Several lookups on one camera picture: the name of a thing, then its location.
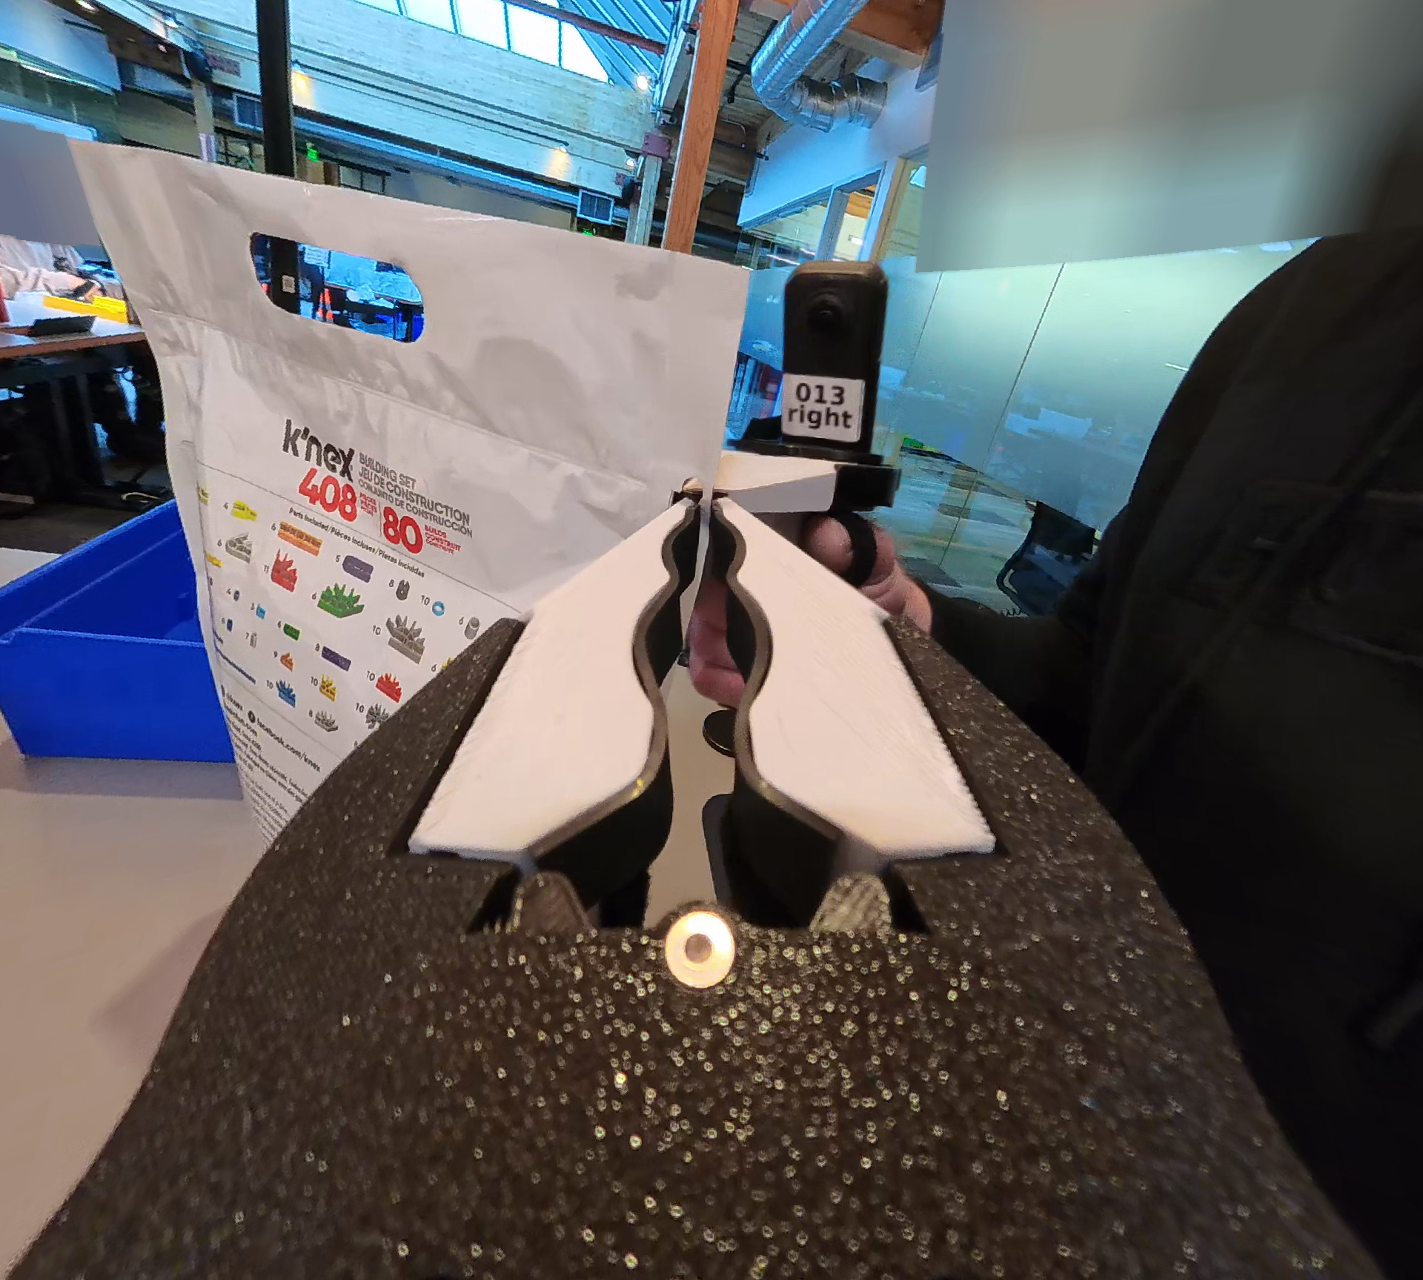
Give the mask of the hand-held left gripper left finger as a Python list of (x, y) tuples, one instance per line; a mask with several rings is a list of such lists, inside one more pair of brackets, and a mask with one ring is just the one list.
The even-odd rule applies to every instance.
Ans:
[(682, 654), (697, 503), (546, 594), (422, 811), (409, 851), (505, 864), (550, 859), (631, 805), (667, 759), (664, 683)]

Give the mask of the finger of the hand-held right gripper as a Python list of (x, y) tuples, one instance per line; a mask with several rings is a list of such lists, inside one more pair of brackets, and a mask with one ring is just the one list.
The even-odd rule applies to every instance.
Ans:
[(716, 480), (703, 487), (689, 480), (671, 495), (671, 507), (681, 503), (713, 503), (731, 520), (738, 504), (739, 520), (785, 520), (807, 511), (825, 514), (838, 493), (838, 462), (804, 454), (721, 454)]

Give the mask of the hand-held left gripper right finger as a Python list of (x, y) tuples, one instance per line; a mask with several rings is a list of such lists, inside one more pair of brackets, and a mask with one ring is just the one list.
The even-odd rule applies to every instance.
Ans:
[(916, 690), (888, 616), (736, 500), (728, 638), (753, 661), (736, 718), (736, 825), (775, 873), (992, 856), (997, 838)]

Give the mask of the toy building set bag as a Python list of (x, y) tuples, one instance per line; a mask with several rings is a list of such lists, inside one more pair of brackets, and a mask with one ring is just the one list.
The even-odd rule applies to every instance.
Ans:
[(473, 625), (716, 467), (738, 265), (136, 147), (73, 159), (160, 370), (265, 843)]

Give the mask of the blue plastic bin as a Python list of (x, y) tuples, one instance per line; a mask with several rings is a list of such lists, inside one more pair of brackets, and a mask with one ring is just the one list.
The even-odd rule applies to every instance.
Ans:
[(27, 759), (235, 759), (177, 504), (3, 589), (3, 715)]

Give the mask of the person's right forearm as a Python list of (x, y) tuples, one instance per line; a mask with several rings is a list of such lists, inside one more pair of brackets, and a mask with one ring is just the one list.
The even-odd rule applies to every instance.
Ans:
[(1093, 729), (1101, 574), (1086, 570), (1040, 616), (1005, 616), (925, 592), (929, 633), (1064, 760), (1080, 766)]

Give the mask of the person's right hand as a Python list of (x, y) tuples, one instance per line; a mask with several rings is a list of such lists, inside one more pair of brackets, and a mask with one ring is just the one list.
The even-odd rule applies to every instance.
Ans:
[[(849, 520), (855, 520), (855, 529), (829, 514), (802, 514), (794, 520), (794, 541), (809, 554), (809, 560), (843, 579), (849, 579), (855, 566), (855, 538), (870, 531), (875, 540), (875, 561), (870, 564), (859, 592), (888, 616), (906, 616), (920, 632), (932, 630), (929, 594), (915, 576), (910, 576), (892, 538), (880, 525), (861, 514), (849, 514)], [(736, 708), (744, 690), (744, 676), (736, 667), (726, 632), (726, 574), (711, 566), (703, 570), (686, 632), (689, 672), (690, 683), (703, 699), (717, 702), (722, 708)]]

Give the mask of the person's black-clothed torso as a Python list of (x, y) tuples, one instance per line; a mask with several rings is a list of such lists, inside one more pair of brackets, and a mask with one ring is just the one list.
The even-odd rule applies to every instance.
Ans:
[(1319, 239), (1226, 314), (1086, 570), (1069, 766), (1292, 1149), (1379, 1267), (1421, 1278), (1417, 229)]

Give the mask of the black pole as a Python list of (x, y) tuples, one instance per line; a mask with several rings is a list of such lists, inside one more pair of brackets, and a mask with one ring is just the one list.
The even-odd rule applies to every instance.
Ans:
[(265, 175), (295, 180), (294, 52), (289, 0), (255, 0), (260, 139)]

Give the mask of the brown work table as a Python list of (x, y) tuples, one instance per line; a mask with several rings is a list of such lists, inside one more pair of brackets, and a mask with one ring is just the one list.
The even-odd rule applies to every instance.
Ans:
[(115, 324), (95, 315), (50, 315), (30, 325), (3, 324), (3, 364), (88, 352), (99, 347), (138, 346), (147, 336), (141, 328)]

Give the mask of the wooden post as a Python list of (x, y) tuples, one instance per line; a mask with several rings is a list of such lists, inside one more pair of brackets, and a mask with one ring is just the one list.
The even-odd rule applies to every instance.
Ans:
[(667, 254), (690, 254), (696, 243), (738, 7), (739, 0), (703, 0), (700, 4), (690, 88), (665, 210), (664, 249)]

